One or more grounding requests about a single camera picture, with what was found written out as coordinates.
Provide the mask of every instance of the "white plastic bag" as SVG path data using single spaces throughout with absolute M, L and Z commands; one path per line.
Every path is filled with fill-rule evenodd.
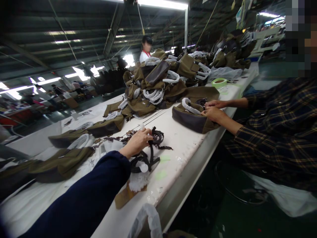
M 225 78 L 225 79 L 234 79 L 239 77 L 242 74 L 242 69 L 232 69 L 230 67 L 223 68 L 211 68 L 211 73 L 208 79 L 216 79 L 216 78 Z
M 138 237 L 146 218 L 148 218 L 149 228 L 151 230 L 151 238 L 163 237 L 158 212 L 153 205 L 145 203 L 137 214 L 127 238 Z
M 68 98 L 72 97 L 69 92 L 64 92 L 63 96 L 64 96 L 65 99 L 68 99 Z

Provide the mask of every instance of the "white shirt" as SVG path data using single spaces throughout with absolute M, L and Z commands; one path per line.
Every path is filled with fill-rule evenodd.
M 39 94 L 40 98 L 43 98 L 44 100 L 50 100 L 52 99 L 49 95 L 47 95 L 46 93 L 40 91 L 39 89 L 36 90 L 37 93 Z
M 140 63 L 142 63 L 143 61 L 145 61 L 147 58 L 150 58 L 150 54 L 149 53 L 146 53 L 144 51 L 141 52 L 141 55 L 140 55 Z

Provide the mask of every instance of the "metal roof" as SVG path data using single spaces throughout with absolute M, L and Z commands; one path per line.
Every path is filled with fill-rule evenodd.
M 205 27 L 216 0 L 189 1 L 188 45 L 195 44 Z M 257 0 L 252 10 L 272 2 Z M 206 32 L 221 30 L 235 17 L 241 1 L 220 0 Z M 141 50 L 142 27 L 136 5 L 103 0 L 11 0 L 0 35 L 0 81 L 5 82 L 84 62 L 117 61 L 116 54 Z M 185 12 L 141 6 L 140 14 L 154 47 L 170 49 L 184 42 Z

